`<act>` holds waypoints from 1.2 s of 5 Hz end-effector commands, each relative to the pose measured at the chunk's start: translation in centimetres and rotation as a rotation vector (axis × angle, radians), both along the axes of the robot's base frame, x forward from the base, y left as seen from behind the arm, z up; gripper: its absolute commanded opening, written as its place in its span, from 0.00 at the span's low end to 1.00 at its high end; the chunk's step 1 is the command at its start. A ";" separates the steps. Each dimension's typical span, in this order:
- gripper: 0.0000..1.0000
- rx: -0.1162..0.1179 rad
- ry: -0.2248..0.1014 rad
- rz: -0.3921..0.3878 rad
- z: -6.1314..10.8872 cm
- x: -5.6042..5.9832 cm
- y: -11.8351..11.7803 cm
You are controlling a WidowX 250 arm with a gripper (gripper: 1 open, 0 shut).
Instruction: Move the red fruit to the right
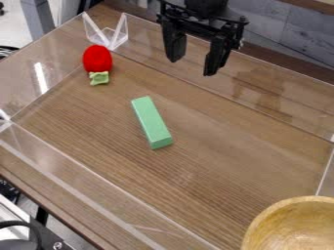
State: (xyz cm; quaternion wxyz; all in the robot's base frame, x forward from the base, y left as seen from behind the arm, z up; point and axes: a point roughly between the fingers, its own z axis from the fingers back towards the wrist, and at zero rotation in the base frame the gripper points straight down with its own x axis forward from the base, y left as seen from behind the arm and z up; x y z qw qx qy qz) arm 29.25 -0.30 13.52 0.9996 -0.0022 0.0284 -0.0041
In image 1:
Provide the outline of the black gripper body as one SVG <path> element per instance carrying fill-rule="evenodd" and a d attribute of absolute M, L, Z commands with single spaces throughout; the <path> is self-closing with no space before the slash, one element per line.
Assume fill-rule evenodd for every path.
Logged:
<path fill-rule="evenodd" d="M 221 34 L 231 41 L 231 49 L 243 44 L 244 28 L 249 21 L 228 7 L 228 0 L 158 0 L 156 22 L 161 26 L 165 43 L 188 34 L 209 41 Z"/>

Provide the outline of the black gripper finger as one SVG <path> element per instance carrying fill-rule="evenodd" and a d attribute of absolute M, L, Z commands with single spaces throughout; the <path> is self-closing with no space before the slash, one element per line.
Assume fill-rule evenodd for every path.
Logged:
<path fill-rule="evenodd" d="M 212 76 L 224 66 L 231 53 L 231 42 L 224 35 L 216 35 L 209 43 L 209 51 L 204 59 L 202 75 Z"/>
<path fill-rule="evenodd" d="M 161 22 L 161 33 L 165 56 L 174 63 L 186 51 L 186 35 L 172 21 Z"/>

